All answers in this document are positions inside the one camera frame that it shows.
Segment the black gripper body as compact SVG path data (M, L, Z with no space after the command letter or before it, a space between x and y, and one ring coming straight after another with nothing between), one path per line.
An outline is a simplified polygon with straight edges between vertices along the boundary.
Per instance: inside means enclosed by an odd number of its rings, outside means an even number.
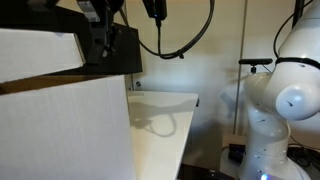
M114 14L125 0L28 0L35 11L45 11L55 6L82 13L93 28L101 28L104 34L111 31Z

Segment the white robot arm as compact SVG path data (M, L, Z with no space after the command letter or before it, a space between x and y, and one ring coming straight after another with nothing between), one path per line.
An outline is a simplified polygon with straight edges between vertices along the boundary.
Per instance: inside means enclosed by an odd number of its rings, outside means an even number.
M239 180L311 180L287 157L289 123L320 111L320 0L300 9L304 14L282 45L273 47L274 70L245 79L249 134Z

